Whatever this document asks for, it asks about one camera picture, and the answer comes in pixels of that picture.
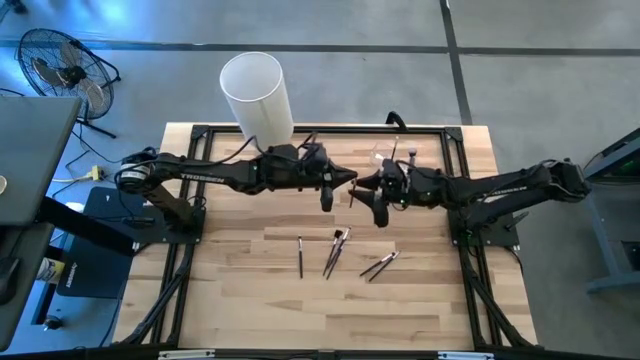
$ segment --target electric fan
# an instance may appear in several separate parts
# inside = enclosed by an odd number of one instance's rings
[[[104,116],[111,108],[112,84],[120,81],[118,69],[73,37],[56,30],[32,29],[22,36],[17,55],[24,76],[39,95],[82,98],[80,114],[86,114],[85,122]],[[115,71],[113,80],[103,63]]]

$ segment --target desk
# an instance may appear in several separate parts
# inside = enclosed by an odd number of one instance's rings
[[[9,347],[53,226],[31,225],[80,109],[77,98],[0,97],[0,256],[20,259],[15,296],[0,305],[0,351]]]
[[[169,123],[161,151],[186,154],[193,124]],[[487,127],[462,127],[472,177],[497,173]],[[294,134],[293,143],[305,134]],[[428,135],[400,135],[397,154],[418,150],[419,166],[442,167],[440,143]],[[318,136],[329,156],[361,175],[374,171],[369,154],[394,135]],[[239,134],[216,134],[211,159],[231,154]],[[246,150],[238,157],[251,158]],[[166,182],[178,194],[179,181]],[[207,185],[207,219],[196,246],[181,348],[468,350],[469,320],[457,250],[450,245],[441,209],[391,210],[378,229],[361,204],[349,208],[348,186],[334,192],[331,213],[319,193],[264,192],[255,197]],[[330,280],[321,276],[335,229],[352,237]],[[297,236],[304,240],[304,279],[298,278]],[[400,256],[373,283],[358,274],[393,250]],[[114,340],[129,335],[158,296],[167,246],[149,246],[133,260]],[[496,301],[523,336],[535,343],[527,296],[517,262],[487,248]],[[484,308],[479,311],[485,315]],[[169,304],[164,334],[173,314]],[[486,316],[481,316],[488,338]]]

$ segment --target black brush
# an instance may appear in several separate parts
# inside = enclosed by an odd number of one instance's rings
[[[373,281],[373,279],[376,278],[376,276],[378,276],[378,274],[380,274],[382,272],[382,270],[384,270],[384,268],[386,268],[387,266],[389,266],[389,264],[391,264],[391,262],[398,257],[398,255],[400,254],[400,251],[396,251],[393,253],[393,256],[391,257],[391,259],[387,260],[386,263],[384,263],[380,269],[378,269],[378,271],[376,271],[375,274],[373,274],[373,276],[369,279],[369,282]]]
[[[392,252],[391,254],[389,254],[389,255],[383,257],[382,259],[378,260],[377,263],[369,266],[369,268],[367,270],[361,272],[359,276],[364,276],[366,273],[368,273],[369,271],[373,270],[376,266],[378,266],[378,265],[382,264],[383,262],[389,260],[393,256],[393,254],[394,253]]]
[[[298,269],[300,269],[300,279],[302,279],[302,236],[298,236]]]
[[[331,259],[331,265],[329,266],[329,273],[327,274],[327,280],[329,280],[329,278],[331,277],[333,268],[335,268],[336,264],[338,263],[338,258],[340,257],[340,254],[342,254],[342,249],[344,249],[344,244],[347,242],[347,239],[349,238],[349,233],[351,233],[351,226],[349,226],[347,228],[347,231],[345,231],[344,234],[342,234],[342,240],[340,241],[340,246],[338,246],[338,250],[336,250],[336,253],[333,255],[333,259]]]
[[[327,270],[329,269],[329,265],[331,264],[331,259],[333,258],[333,252],[336,250],[336,244],[338,243],[338,239],[340,239],[342,234],[344,234],[342,230],[336,230],[336,232],[333,233],[333,245],[331,245],[331,252],[329,253],[329,257],[327,258],[327,263],[324,265],[322,276],[324,276],[324,274],[326,274]]]

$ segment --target black metal frame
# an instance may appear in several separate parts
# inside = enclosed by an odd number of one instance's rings
[[[309,133],[318,131],[322,134],[407,134],[407,135],[435,135],[440,139],[442,155],[444,159],[445,172],[454,175],[452,154],[449,149],[453,141],[457,157],[460,163],[462,176],[469,176],[469,167],[463,144],[463,136],[460,127],[407,127],[399,116],[390,114],[387,118],[387,125],[328,125],[312,126],[299,125],[294,128],[294,133]],[[240,129],[236,125],[194,125],[189,143],[188,158],[195,158],[197,146],[201,139],[205,140],[202,158],[207,160],[213,148],[213,140],[216,133],[239,133]],[[189,193],[189,180],[183,180],[180,189],[180,197],[186,199]],[[198,183],[196,188],[196,205],[201,206],[201,199],[204,195],[204,183]],[[489,278],[488,265],[482,241],[471,242],[469,237],[463,234],[464,229],[458,227],[457,222],[452,222],[457,214],[449,211],[450,230],[454,240],[457,240],[460,265],[463,275],[463,286],[469,314],[469,325],[473,340],[474,352],[491,353],[496,359],[533,360],[533,359],[588,359],[605,360],[620,359],[606,356],[585,355],[567,352],[548,351],[539,346],[534,346],[520,336],[517,330],[510,324],[507,317],[500,310],[500,307],[493,300],[491,283]],[[145,325],[144,329],[139,327],[127,338],[124,343],[117,343],[107,348],[77,349],[54,351],[38,354],[21,354],[21,359],[157,359],[160,351],[175,351],[178,348],[182,318],[186,305],[186,295],[189,286],[189,273],[195,252],[195,245],[185,245],[185,253],[179,270],[174,274],[176,256],[179,244],[170,244],[167,253],[165,271],[162,279],[160,298],[154,305],[150,314],[154,313],[156,321]],[[478,273],[471,265],[469,250],[475,248],[477,258]],[[165,307],[172,294],[178,289],[179,292],[174,309],[174,317],[170,334],[165,342],[161,342],[162,325],[164,324]],[[484,340],[478,309],[475,301],[475,294],[478,294],[485,303],[487,316],[489,319],[489,329],[491,342]],[[150,344],[141,344],[149,330],[151,332]],[[502,345],[501,333],[511,343],[511,347]],[[352,350],[278,350],[278,349],[210,349],[206,350],[215,353],[215,357],[222,358],[270,358],[289,360],[293,358],[309,358],[314,360],[337,360],[341,358],[352,359],[438,359],[443,358],[446,351],[352,351]]]

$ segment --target brush handle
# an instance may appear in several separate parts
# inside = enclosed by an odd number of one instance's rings
[[[331,267],[329,268],[329,273],[327,274],[327,280],[329,280],[329,278],[331,277],[333,268],[336,267],[336,264],[338,263],[338,258],[340,257],[341,253],[342,253],[342,247],[338,248],[338,251],[336,251],[336,255],[333,257],[333,261],[331,262]]]
[[[302,279],[302,250],[298,251],[298,268],[300,269],[300,279]]]
[[[324,265],[324,270],[322,271],[322,276],[327,273],[329,269],[329,265],[331,265],[331,260],[333,260],[333,252],[336,250],[336,244],[338,243],[338,239],[333,239],[333,245],[331,245],[331,252],[329,253],[329,257],[327,258],[327,263]]]
[[[384,263],[384,265],[382,265],[380,267],[380,269],[378,269],[378,271],[376,271],[375,274],[373,274],[373,276],[371,277],[371,279],[369,279],[369,282],[373,281],[373,279],[376,278],[376,276],[378,276],[378,274],[380,274],[380,272],[382,272],[382,270],[384,270],[384,268],[386,268],[387,266],[389,266],[389,264],[391,264],[391,262],[393,261],[394,258],[391,258],[391,260],[387,261],[386,263]]]
[[[375,268],[376,266],[380,265],[382,263],[382,260],[378,260],[377,263],[371,265],[367,270],[363,271],[360,273],[360,275],[358,276],[363,276],[364,274],[368,273],[369,271],[373,270],[373,268]]]

